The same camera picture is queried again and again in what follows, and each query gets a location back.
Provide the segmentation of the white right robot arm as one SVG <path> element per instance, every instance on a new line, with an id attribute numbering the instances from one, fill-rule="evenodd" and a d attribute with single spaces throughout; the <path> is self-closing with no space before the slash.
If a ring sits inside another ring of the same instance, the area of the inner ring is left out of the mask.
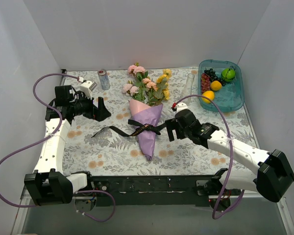
<path id="1" fill-rule="evenodd" d="M 165 124 L 170 141 L 174 140 L 173 134 L 176 133 L 178 139 L 189 138 L 194 144 L 232 157 L 251 171 L 247 176 L 229 177 L 227 180 L 224 170 L 220 170 L 212 178 L 212 190 L 216 194 L 221 195 L 229 189 L 249 190 L 277 203 L 294 182 L 291 165 L 285 153 L 278 149 L 268 152 L 231 140 L 217 126 L 201 124 L 188 109 L 177 112 Z"/>

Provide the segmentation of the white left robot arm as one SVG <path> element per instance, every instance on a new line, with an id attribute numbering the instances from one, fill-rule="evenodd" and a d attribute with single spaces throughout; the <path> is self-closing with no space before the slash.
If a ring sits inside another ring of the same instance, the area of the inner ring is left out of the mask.
<path id="1" fill-rule="evenodd" d="M 103 121 L 111 116 L 102 97 L 94 105 L 93 89 L 96 82 L 85 81 L 76 91 L 71 85 L 55 87 L 55 99 L 46 110 L 45 125 L 48 140 L 43 143 L 41 154 L 33 173 L 25 175 L 24 184 L 37 206 L 70 203 L 73 194 L 88 196 L 94 192 L 88 171 L 64 176 L 62 160 L 66 139 L 76 116 Z"/>

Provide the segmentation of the black ribbon gold lettering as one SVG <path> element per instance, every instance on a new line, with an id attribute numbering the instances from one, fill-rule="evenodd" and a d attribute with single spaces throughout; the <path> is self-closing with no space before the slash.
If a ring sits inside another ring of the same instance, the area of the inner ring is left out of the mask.
<path id="1" fill-rule="evenodd" d="M 137 127 L 132 134 L 127 134 L 126 132 L 122 131 L 121 129 L 117 128 L 116 126 L 107 126 L 107 127 L 103 127 L 100 131 L 95 133 L 92 136 L 92 138 L 94 138 L 97 134 L 99 134 L 101 131 L 103 131 L 106 128 L 111 129 L 112 131 L 116 132 L 117 134 L 119 134 L 122 137 L 135 137 L 144 131 L 151 131 L 151 132 L 154 132 L 156 135 L 161 135 L 160 131 L 163 130 L 164 128 L 166 128 L 166 126 L 167 126 L 165 123 L 158 125 L 158 126 L 154 126 L 154 125 L 151 125 L 148 123 L 141 124 L 141 123 L 139 123 L 135 120 L 132 120 L 132 119 L 128 120 L 128 124 Z"/>

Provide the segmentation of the orange-pink flower stem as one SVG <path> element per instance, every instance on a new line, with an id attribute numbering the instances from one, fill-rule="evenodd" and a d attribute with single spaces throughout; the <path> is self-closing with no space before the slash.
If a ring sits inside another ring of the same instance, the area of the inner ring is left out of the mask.
<path id="1" fill-rule="evenodd" d="M 149 78 L 144 78 L 143 83 L 143 94 L 147 99 L 147 104 L 149 106 L 156 105 L 157 99 L 155 98 L 155 92 L 158 90 L 157 85 Z"/>

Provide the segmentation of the pink and purple wrapping paper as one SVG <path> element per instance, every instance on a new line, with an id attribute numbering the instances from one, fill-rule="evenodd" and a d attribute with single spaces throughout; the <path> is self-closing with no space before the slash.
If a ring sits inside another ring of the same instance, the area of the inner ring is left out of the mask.
<path id="1" fill-rule="evenodd" d="M 132 120 L 144 125 L 150 124 L 156 127 L 162 113 L 163 104 L 157 106 L 148 106 L 140 101 L 131 99 L 129 101 L 130 112 Z M 153 131 L 144 130 L 138 134 L 138 142 L 141 152 L 144 154 L 147 161 L 152 160 L 155 148 L 156 133 Z"/>

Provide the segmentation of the yellow flower stem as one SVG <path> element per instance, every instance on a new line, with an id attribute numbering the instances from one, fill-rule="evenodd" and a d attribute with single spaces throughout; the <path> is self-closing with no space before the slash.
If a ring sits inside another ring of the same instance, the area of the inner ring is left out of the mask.
<path id="1" fill-rule="evenodd" d="M 163 69 L 163 74 L 157 78 L 155 81 L 158 90 L 155 92 L 155 98 L 157 99 L 156 105 L 162 104 L 163 101 L 167 101 L 170 98 L 169 91 L 169 79 L 172 76 L 172 71 L 170 69 Z"/>

